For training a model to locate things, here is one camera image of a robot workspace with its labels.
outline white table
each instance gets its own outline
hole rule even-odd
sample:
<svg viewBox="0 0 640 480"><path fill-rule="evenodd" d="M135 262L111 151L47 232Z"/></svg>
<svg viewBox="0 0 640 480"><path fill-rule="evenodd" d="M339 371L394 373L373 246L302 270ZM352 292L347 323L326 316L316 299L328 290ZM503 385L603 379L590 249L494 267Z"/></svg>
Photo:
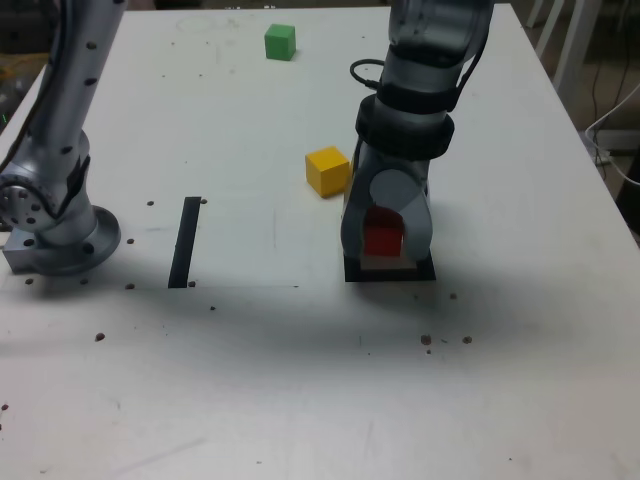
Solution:
<svg viewBox="0 0 640 480"><path fill-rule="evenodd" d="M0 478L638 478L638 252L510 7L433 162L437 282L343 282L304 155L352 151L388 12L125 16L86 124L123 242L86 286L0 263Z"/></svg>

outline small cube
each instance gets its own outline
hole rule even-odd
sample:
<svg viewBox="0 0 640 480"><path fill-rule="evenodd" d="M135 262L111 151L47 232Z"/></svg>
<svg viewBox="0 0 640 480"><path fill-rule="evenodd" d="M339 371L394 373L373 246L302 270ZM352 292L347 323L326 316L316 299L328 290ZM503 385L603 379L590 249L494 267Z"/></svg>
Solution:
<svg viewBox="0 0 640 480"><path fill-rule="evenodd" d="M336 147L309 153L306 158L307 182L322 198L344 191L349 182L349 160Z"/></svg>
<svg viewBox="0 0 640 480"><path fill-rule="evenodd" d="M364 227L364 254L377 257L399 257L402 253L402 230Z"/></svg>
<svg viewBox="0 0 640 480"><path fill-rule="evenodd" d="M273 24L264 34L267 58L289 61L296 53L296 29L290 25Z"/></svg>

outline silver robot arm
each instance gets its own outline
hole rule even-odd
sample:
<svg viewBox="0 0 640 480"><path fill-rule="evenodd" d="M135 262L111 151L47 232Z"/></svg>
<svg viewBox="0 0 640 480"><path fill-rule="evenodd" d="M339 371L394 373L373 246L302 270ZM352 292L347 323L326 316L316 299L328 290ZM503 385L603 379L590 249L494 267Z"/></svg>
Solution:
<svg viewBox="0 0 640 480"><path fill-rule="evenodd" d="M429 163L447 151L454 132L447 112L482 55L492 13L493 0L396 0L380 82L362 81L352 67L376 94L362 101L356 122L359 140L341 225L347 281L404 279L362 275L364 228L373 207L401 217L404 252L417 271L406 279L435 278Z"/></svg>
<svg viewBox="0 0 640 480"><path fill-rule="evenodd" d="M125 0L61 1L38 97L0 164L0 216L14 227L3 250L16 273L81 272L118 246L117 220L87 196L82 125L125 9Z"/></svg>

